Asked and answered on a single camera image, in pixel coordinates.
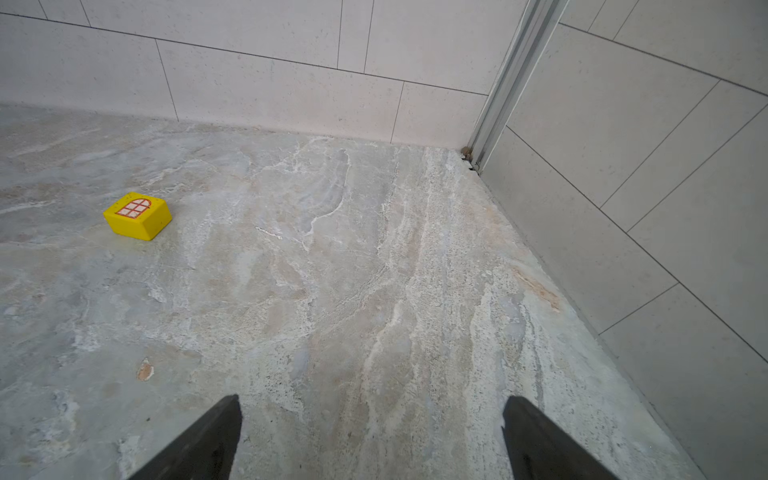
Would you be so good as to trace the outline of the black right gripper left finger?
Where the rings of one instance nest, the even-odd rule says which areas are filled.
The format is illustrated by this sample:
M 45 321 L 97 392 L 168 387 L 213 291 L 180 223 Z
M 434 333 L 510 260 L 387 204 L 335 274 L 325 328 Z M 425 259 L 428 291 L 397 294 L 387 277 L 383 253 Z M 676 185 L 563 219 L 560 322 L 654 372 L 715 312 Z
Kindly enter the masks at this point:
M 137 470 L 130 480 L 227 480 L 240 441 L 242 423 L 239 396 L 223 397 Z

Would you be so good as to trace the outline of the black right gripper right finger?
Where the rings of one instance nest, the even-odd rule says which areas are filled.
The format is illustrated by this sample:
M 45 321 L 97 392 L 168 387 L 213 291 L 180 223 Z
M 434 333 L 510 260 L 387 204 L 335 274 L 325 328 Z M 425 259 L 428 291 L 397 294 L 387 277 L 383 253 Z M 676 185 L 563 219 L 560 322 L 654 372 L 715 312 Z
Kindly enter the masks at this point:
M 514 479 L 618 479 L 525 397 L 508 398 L 503 420 Z

